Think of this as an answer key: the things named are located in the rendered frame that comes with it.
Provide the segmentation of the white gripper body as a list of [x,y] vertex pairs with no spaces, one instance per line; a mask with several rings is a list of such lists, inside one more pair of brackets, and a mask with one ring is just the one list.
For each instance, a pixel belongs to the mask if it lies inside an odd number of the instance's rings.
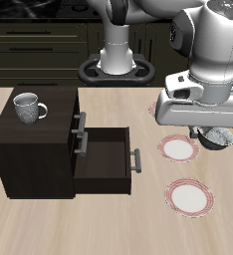
[[233,92],[227,102],[204,108],[196,102],[170,99],[166,90],[158,96],[155,120],[162,126],[233,128]]

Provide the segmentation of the dark grey speckled bowl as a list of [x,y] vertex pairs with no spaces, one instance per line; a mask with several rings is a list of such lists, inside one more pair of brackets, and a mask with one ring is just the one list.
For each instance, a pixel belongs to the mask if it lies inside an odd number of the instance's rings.
[[198,139],[209,150],[222,150],[233,144],[233,134],[226,127],[199,127]]

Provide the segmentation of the white plate with red rim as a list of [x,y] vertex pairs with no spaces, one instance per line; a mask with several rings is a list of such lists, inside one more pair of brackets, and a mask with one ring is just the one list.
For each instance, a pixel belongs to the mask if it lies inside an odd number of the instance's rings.
[[153,102],[149,108],[148,108],[148,111],[149,113],[155,118],[155,109],[156,109],[156,105],[157,105],[157,102]]
[[160,154],[173,162],[188,162],[195,159],[200,148],[197,142],[183,134],[170,134],[157,145]]
[[215,196],[203,182],[180,178],[170,182],[164,191],[169,207],[176,213],[191,218],[202,217],[215,205]]

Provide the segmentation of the dark wooden drawer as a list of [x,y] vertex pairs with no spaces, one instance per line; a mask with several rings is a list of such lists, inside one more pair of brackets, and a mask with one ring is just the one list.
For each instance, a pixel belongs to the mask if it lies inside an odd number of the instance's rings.
[[86,127],[87,153],[77,156],[77,194],[130,194],[129,127]]

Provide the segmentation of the dark wooden cabinet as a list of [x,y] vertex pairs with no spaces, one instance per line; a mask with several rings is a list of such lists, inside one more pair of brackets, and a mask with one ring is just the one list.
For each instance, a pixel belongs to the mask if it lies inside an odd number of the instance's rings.
[[[34,93],[47,107],[32,126],[19,120],[13,99]],[[0,178],[13,199],[69,199],[75,196],[74,131],[79,121],[76,87],[24,86],[12,91],[0,115]]]

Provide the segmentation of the grey speckled mug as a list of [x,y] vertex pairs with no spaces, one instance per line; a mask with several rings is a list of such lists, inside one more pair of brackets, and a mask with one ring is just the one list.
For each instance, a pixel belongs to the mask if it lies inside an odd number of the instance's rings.
[[19,120],[27,126],[34,125],[48,114],[47,106],[39,103],[38,96],[34,93],[17,95],[13,99],[13,104]]

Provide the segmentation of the dark kitchen cupboards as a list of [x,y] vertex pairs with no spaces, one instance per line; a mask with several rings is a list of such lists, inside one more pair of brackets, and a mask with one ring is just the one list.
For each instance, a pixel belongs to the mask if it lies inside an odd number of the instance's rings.
[[[169,26],[166,20],[129,27],[129,47],[156,69],[153,87],[189,68],[188,60],[169,46]],[[99,53],[104,43],[103,24],[97,21],[0,23],[0,87],[79,86],[80,64]]]

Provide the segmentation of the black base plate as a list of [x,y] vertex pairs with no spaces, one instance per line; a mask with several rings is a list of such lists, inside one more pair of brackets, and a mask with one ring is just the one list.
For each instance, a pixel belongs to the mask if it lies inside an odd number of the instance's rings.
[[123,75],[110,75],[97,67],[99,54],[91,54],[78,70],[79,79],[87,87],[145,87],[155,77],[155,68],[143,54],[134,54],[135,68]]

